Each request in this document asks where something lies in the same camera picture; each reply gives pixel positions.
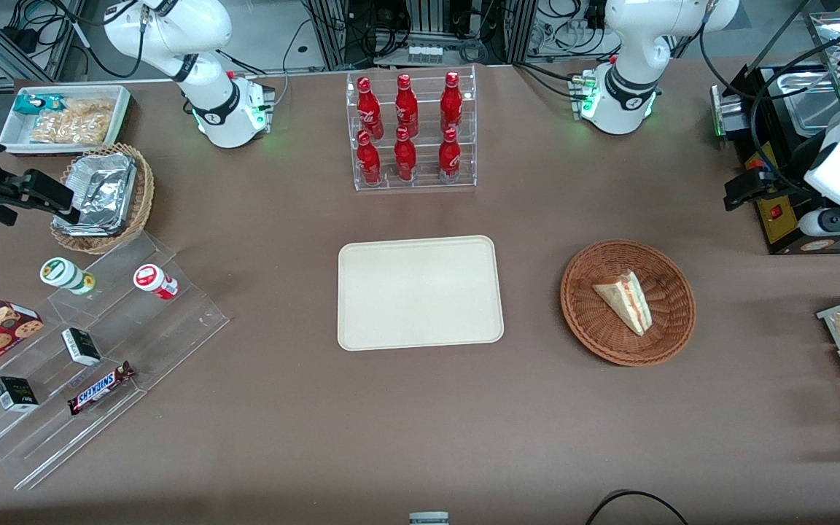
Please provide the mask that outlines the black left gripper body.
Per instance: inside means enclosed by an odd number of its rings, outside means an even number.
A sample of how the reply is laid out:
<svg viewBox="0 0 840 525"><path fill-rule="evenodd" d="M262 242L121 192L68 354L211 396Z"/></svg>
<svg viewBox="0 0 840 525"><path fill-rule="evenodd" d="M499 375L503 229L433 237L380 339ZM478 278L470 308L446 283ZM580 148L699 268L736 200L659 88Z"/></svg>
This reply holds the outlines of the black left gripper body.
<svg viewBox="0 0 840 525"><path fill-rule="evenodd" d="M774 191L767 199L787 197L791 201L825 201L804 177L819 156L824 137L803 140L796 147L789 147L785 140L773 139L767 142L767 154L773 153L774 164L780 175L774 183Z"/></svg>

